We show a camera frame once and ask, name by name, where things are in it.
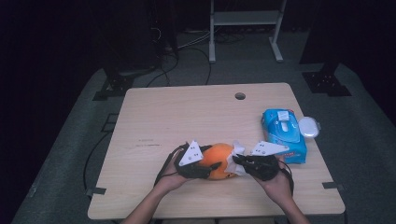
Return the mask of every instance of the blue package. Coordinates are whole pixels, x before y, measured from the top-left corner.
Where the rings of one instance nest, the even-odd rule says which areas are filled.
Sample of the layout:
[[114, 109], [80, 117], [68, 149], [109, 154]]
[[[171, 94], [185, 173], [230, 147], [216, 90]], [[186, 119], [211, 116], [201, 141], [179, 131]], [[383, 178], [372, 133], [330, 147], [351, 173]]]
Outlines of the blue package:
[[285, 163], [305, 163], [306, 144], [292, 110], [265, 110], [262, 113], [262, 127], [267, 132], [268, 142], [290, 148], [278, 154], [285, 156]]

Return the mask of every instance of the dark background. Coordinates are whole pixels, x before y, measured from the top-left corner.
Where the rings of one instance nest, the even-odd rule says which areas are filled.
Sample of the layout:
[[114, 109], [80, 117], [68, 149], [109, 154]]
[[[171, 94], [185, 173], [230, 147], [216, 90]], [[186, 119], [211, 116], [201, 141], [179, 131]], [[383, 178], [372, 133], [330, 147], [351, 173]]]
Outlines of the dark background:
[[[154, 0], [115, 2], [0, 3], [0, 222], [12, 220], [91, 75], [108, 61], [136, 68], [155, 63], [149, 27], [161, 8]], [[229, 3], [234, 9], [275, 5], [219, 0], [217, 7]], [[174, 1], [174, 8], [177, 31], [208, 28], [208, 0]], [[289, 1], [282, 30], [312, 27], [302, 63], [335, 55], [395, 122], [395, 8], [390, 0]]]

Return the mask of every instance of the hole in table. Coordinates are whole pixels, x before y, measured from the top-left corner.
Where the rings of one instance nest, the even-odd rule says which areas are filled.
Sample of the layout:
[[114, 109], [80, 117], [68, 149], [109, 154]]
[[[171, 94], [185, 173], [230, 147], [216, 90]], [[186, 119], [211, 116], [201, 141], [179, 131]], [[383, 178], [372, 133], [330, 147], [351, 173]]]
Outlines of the hole in table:
[[242, 93], [242, 92], [237, 92], [237, 93], [235, 94], [235, 98], [236, 98], [237, 100], [245, 100], [245, 98], [247, 98], [247, 97], [246, 97], [246, 95], [245, 95], [244, 93]]

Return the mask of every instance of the gray carpet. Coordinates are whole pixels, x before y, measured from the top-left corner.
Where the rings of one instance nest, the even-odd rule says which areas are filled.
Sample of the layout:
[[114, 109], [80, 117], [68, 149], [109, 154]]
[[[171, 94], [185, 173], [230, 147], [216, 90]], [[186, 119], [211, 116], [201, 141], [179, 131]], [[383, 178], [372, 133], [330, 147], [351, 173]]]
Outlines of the gray carpet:
[[[345, 190], [348, 223], [394, 223], [396, 220], [396, 129], [361, 85], [359, 77], [340, 65], [335, 75], [352, 96], [329, 97], [311, 93], [302, 72], [318, 71], [321, 64], [299, 64], [307, 33], [281, 33], [278, 39], [285, 62], [277, 63], [268, 34], [245, 35], [230, 45], [217, 44], [217, 62], [211, 65], [209, 85], [287, 82], [306, 116], [315, 118], [322, 130], [316, 141], [334, 181]], [[178, 44], [197, 35], [179, 35]], [[193, 48], [208, 52], [207, 42]], [[175, 58], [163, 57], [163, 69], [175, 65]], [[134, 88], [146, 87], [155, 72], [138, 77]], [[205, 85], [209, 64], [196, 49], [183, 49], [177, 67], [157, 78], [150, 87]], [[87, 217], [83, 170], [90, 152], [99, 142], [87, 166], [87, 185], [95, 186], [111, 134], [102, 132], [107, 116], [119, 113], [122, 97], [93, 101], [106, 80], [103, 70], [91, 80], [54, 143], [30, 193], [13, 223], [112, 223]], [[344, 217], [309, 217], [312, 223], [344, 223]], [[285, 223], [283, 217], [276, 218]]]

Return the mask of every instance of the hand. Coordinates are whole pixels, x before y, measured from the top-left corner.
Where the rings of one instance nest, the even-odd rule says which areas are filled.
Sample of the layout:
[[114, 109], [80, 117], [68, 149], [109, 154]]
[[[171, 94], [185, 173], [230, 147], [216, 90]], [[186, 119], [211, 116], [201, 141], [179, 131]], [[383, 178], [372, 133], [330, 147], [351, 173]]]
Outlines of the hand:
[[177, 173], [177, 169], [175, 167], [175, 159], [180, 150], [175, 154], [172, 160], [169, 162], [165, 171], [163, 172], [163, 177], [157, 183], [157, 186], [166, 190], [167, 192], [180, 188], [184, 183], [191, 180]]
[[[282, 156], [276, 158], [280, 161], [279, 167], [284, 169], [284, 157]], [[254, 179], [262, 186], [268, 197], [279, 206], [282, 207], [282, 205], [285, 203], [290, 203], [290, 201], [293, 201], [289, 180], [282, 172], [278, 172], [277, 175], [271, 180], [262, 181], [257, 177], [254, 177]]]

